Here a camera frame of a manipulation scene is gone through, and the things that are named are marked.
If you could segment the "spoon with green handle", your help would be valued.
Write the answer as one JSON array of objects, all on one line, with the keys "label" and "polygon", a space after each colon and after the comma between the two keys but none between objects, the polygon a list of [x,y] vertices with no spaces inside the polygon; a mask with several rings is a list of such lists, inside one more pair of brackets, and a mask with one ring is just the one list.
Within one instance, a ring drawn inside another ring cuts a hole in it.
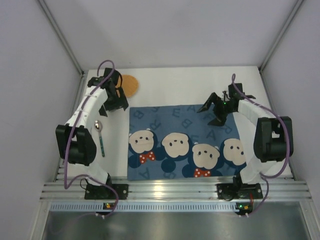
[{"label": "spoon with green handle", "polygon": [[98,132],[101,155],[104,158],[106,155],[105,155],[105,148],[104,148],[104,143],[103,143],[103,138],[102,138],[103,125],[100,120],[96,120],[94,122],[94,128]]}]

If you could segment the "round woven bamboo plate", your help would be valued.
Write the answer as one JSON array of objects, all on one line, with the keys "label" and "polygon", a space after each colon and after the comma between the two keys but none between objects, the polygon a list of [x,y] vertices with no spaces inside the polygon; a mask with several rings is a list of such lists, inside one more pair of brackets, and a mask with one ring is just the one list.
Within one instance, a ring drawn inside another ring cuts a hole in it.
[{"label": "round woven bamboo plate", "polygon": [[124,74],[120,76],[120,87],[127,98],[131,98],[139,88],[139,81],[132,75]]}]

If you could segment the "blue bear-print placemat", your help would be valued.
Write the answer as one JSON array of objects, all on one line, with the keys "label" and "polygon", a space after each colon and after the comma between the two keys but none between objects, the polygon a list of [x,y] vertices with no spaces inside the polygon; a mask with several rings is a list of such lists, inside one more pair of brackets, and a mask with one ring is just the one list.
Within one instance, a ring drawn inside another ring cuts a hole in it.
[{"label": "blue bear-print placemat", "polygon": [[128,180],[234,176],[246,166],[234,114],[223,126],[212,126],[213,112],[198,113],[199,108],[130,108]]}]

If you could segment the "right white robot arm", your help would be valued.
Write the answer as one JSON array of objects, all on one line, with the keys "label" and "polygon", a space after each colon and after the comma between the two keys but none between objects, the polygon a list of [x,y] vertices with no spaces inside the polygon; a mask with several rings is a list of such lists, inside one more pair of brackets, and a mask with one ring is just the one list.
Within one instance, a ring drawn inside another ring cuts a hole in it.
[{"label": "right white robot arm", "polygon": [[215,118],[208,125],[223,127],[233,113],[246,117],[254,126],[254,155],[246,160],[236,145],[224,143],[223,155],[229,162],[245,164],[240,170],[240,179],[244,184],[256,184],[262,179],[274,179],[286,170],[290,156],[294,151],[293,124],[288,116],[279,116],[271,109],[255,102],[253,95],[243,91],[242,83],[232,82],[223,97],[211,93],[206,102],[198,109],[204,112],[213,108]]}]

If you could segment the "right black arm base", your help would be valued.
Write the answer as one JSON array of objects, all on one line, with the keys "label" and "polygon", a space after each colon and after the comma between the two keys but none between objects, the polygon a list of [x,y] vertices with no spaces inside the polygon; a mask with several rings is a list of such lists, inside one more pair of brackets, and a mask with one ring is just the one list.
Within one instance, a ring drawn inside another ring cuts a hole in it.
[{"label": "right black arm base", "polygon": [[220,200],[250,200],[262,199],[263,193],[259,183],[243,183],[239,176],[232,178],[232,183],[219,183],[216,185],[217,196]]}]

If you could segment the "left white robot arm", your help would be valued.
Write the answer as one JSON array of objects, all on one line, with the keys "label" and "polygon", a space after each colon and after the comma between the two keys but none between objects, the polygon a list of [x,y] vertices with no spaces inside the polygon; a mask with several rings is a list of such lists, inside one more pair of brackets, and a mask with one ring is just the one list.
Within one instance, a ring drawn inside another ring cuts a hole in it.
[{"label": "left white robot arm", "polygon": [[98,117],[129,106],[122,88],[123,77],[114,68],[105,68],[103,75],[92,77],[84,96],[70,119],[55,129],[57,146],[64,167],[75,166],[80,172],[68,180],[64,174],[64,187],[68,189],[76,179],[87,179],[96,186],[110,184],[110,174],[98,163],[97,145],[92,130]]}]

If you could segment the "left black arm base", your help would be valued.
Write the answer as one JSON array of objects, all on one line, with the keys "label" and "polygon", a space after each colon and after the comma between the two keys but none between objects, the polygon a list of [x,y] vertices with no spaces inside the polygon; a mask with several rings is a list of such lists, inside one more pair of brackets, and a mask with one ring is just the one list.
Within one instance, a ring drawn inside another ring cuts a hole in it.
[{"label": "left black arm base", "polygon": [[[112,183],[111,180],[107,184],[112,187],[118,194],[120,200],[126,200],[129,193],[128,184]],[[80,187],[85,190],[85,200],[115,200],[116,195],[109,188],[101,185],[93,185],[86,178],[80,180]]]}]

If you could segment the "right aluminium frame post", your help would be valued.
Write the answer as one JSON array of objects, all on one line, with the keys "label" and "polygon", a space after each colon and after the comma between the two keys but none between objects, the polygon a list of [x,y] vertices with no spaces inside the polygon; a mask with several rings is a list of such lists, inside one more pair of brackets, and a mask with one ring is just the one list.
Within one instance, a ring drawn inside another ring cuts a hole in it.
[{"label": "right aluminium frame post", "polygon": [[285,18],[281,28],[279,29],[278,33],[276,34],[270,48],[268,49],[265,57],[261,65],[258,67],[259,73],[262,74],[268,63],[270,62],[272,56],[275,54],[277,48],[279,47],[282,39],[285,37],[287,31],[289,30],[290,26],[292,25],[294,19],[298,15],[299,11],[301,10],[305,0],[295,0],[292,8],[290,9],[287,17]]}]

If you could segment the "aluminium frame post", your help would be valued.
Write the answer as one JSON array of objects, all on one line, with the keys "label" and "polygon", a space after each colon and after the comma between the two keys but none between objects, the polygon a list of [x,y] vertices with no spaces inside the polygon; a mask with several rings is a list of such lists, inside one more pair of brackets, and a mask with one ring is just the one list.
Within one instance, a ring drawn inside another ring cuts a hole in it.
[{"label": "aluminium frame post", "polygon": [[46,19],[48,20],[55,35],[57,36],[62,48],[65,50],[66,54],[68,55],[69,59],[71,60],[76,71],[79,73],[80,76],[83,76],[85,72],[82,69],[81,65],[79,64],[72,48],[70,47],[70,44],[68,43],[64,33],[62,32],[61,28],[59,27],[54,15],[52,14],[49,6],[47,5],[46,1],[45,0],[36,0],[36,2],[39,5],[40,9],[43,11]]},{"label": "aluminium frame post", "polygon": [[287,17],[285,18],[281,28],[279,29],[278,33],[276,34],[270,48],[268,49],[265,57],[261,65],[258,67],[259,73],[262,74],[268,63],[270,62],[272,56],[275,54],[277,48],[279,47],[282,39],[285,37],[287,31],[289,30],[290,26],[292,25],[294,19],[298,15],[299,11],[301,10],[305,0],[295,0],[292,8],[290,9]]}]

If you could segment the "left aluminium frame post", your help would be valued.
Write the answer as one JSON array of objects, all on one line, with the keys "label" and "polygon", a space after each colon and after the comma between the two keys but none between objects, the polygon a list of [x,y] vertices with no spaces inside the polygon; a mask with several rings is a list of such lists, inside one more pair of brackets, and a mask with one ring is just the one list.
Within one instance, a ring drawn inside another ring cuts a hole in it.
[{"label": "left aluminium frame post", "polygon": [[52,14],[49,6],[47,5],[46,1],[45,0],[36,0],[36,2],[39,5],[40,9],[43,11],[46,19],[48,20],[55,35],[57,36],[62,48],[65,50],[66,54],[68,55],[69,59],[71,60],[76,71],[79,73],[80,76],[83,76],[85,72],[82,69],[81,65],[79,64],[72,48],[70,47],[70,44],[68,43],[64,33],[62,32],[61,28],[59,27],[54,15]]}]

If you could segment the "aluminium mounting rail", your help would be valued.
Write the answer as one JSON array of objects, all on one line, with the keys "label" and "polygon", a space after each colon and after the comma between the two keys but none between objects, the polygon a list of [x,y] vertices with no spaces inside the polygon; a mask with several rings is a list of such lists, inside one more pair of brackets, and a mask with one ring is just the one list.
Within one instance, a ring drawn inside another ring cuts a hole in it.
[{"label": "aluminium mounting rail", "polygon": [[[60,168],[55,181],[46,182],[40,194],[42,201],[82,201],[85,184],[76,180],[70,188],[64,188],[64,168]],[[128,181],[124,176],[115,176],[114,184],[128,185],[128,201],[174,202],[174,201],[218,201],[217,185],[232,183],[230,176]],[[298,202],[312,199],[308,185],[304,181],[280,177],[260,183],[269,202]]]}]

